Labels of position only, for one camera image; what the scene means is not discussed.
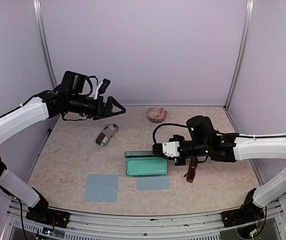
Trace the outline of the brown sunglasses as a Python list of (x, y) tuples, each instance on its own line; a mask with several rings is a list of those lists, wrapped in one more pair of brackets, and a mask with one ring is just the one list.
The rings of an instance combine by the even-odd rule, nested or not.
[(196, 168), (198, 166), (198, 158), (197, 157), (192, 157), (190, 158), (190, 163), (188, 167), (187, 173), (184, 175), (184, 178), (188, 183), (192, 183), (195, 179), (196, 175)]

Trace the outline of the blue-green leather glasses case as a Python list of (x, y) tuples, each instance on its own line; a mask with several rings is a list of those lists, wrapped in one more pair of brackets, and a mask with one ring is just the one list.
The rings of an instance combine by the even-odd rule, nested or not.
[(152, 151), (126, 151), (124, 153), (128, 176), (156, 176), (168, 173), (168, 161)]

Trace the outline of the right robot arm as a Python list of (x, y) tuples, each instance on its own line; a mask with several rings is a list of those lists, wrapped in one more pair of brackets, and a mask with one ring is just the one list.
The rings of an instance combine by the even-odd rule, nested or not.
[[(213, 161), (235, 163), (254, 159), (285, 159), (286, 133), (272, 135), (246, 135), (221, 133), (214, 129), (207, 116), (195, 116), (187, 120), (186, 127), (191, 140), (174, 135), (163, 143), (163, 154), (181, 164), (187, 158), (209, 157)], [(263, 186), (251, 190), (238, 217), (249, 222), (258, 211), (272, 200), (286, 193), (286, 167)]]

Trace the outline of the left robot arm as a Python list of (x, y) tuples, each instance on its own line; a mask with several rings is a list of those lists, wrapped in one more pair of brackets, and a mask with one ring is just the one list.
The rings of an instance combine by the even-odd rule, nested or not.
[[(0, 146), (24, 129), (56, 116), (76, 113), (83, 120), (100, 120), (126, 112), (114, 97), (104, 100), (103, 94), (110, 80), (97, 80), (92, 76), (66, 71), (61, 84), (53, 90), (45, 90), (30, 97), (16, 108), (0, 115)], [(40, 221), (46, 223), (53, 217), (48, 201), (34, 188), (9, 171), (0, 157), (0, 188), (28, 206)]]

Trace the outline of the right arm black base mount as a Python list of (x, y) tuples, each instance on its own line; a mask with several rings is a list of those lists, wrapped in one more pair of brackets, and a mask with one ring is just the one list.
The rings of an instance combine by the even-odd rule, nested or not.
[(258, 219), (263, 219), (265, 217), (265, 214), (262, 209), (243, 210), (239, 208), (239, 209), (224, 211), (221, 213), (221, 217), (224, 227), (229, 228), (238, 225), (243, 225), (246, 223), (251, 223), (257, 221)]

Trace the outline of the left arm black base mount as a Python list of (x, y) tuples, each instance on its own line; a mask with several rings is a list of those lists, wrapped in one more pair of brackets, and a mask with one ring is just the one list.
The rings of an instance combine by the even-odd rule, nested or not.
[(65, 229), (69, 222), (70, 213), (51, 208), (46, 209), (43, 213), (37, 213), (35, 210), (29, 209), (26, 218), (41, 224)]

